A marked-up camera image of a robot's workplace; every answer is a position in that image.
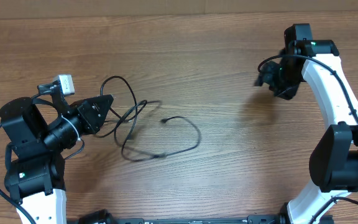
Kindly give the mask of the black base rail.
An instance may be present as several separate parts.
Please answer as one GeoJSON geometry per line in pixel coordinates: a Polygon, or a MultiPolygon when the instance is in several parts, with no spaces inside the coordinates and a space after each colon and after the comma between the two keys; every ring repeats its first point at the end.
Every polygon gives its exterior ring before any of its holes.
{"type": "Polygon", "coordinates": [[[116,218],[106,209],[82,216],[76,220],[68,219],[67,224],[287,224],[289,220],[284,214],[248,215],[237,218],[184,218],[184,219],[154,219],[116,218]]]}

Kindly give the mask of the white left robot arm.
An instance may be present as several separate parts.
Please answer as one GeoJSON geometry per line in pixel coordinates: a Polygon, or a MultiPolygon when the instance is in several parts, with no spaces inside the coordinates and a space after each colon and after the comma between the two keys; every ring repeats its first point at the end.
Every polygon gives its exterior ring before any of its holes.
{"type": "Polygon", "coordinates": [[[4,186],[22,223],[67,223],[66,158],[82,136],[102,127],[111,95],[52,102],[38,95],[12,100],[0,109],[1,126],[11,140],[6,146],[4,186]]]}

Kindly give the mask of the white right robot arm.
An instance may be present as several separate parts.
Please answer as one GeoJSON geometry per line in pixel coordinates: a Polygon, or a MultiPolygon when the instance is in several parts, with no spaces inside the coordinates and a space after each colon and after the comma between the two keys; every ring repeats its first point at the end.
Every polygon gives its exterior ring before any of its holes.
{"type": "Polygon", "coordinates": [[[318,102],[325,133],[309,159],[310,181],[276,215],[249,216],[249,223],[332,223],[329,209],[358,192],[358,100],[331,40],[316,40],[309,24],[284,32],[285,46],[258,66],[255,86],[292,99],[307,83],[318,102]]]}

